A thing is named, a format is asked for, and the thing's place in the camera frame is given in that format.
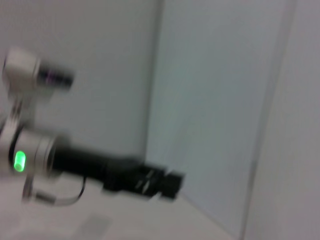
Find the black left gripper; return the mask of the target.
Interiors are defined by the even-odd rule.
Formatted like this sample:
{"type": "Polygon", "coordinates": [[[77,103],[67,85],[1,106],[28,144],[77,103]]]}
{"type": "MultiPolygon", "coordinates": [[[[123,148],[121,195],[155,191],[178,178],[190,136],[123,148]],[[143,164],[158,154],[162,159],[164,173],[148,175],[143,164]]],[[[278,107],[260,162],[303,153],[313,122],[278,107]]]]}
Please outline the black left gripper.
{"type": "Polygon", "coordinates": [[[175,200],[182,187],[184,175],[166,167],[144,164],[129,156],[101,154],[72,147],[57,147],[53,169],[97,180],[103,189],[126,191],[146,198],[160,195],[175,200]]]}

